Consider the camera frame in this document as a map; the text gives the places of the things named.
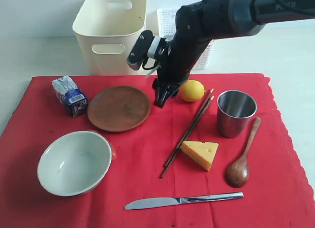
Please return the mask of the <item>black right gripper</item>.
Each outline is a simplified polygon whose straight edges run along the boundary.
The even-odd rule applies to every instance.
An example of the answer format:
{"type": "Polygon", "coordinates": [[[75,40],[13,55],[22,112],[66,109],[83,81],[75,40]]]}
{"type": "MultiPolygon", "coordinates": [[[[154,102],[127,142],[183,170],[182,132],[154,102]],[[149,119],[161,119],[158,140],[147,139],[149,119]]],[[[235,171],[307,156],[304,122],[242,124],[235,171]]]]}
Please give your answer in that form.
{"type": "Polygon", "coordinates": [[[153,84],[155,106],[163,108],[169,98],[177,96],[179,83],[187,79],[208,45],[209,39],[192,42],[182,38],[173,38],[166,43],[166,53],[160,58],[161,67],[157,71],[157,80],[153,84]]]}

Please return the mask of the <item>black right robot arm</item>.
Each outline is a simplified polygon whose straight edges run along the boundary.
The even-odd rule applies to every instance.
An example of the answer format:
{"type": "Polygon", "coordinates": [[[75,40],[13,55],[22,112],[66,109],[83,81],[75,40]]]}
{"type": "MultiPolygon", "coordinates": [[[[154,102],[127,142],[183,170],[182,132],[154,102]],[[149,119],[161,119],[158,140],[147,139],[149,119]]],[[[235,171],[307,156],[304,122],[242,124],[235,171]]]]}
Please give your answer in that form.
{"type": "Polygon", "coordinates": [[[210,41],[253,36],[269,23],[314,16],[315,0],[202,0],[182,6],[173,38],[154,37],[148,51],[158,62],[154,105],[163,107],[176,95],[210,41]]]}

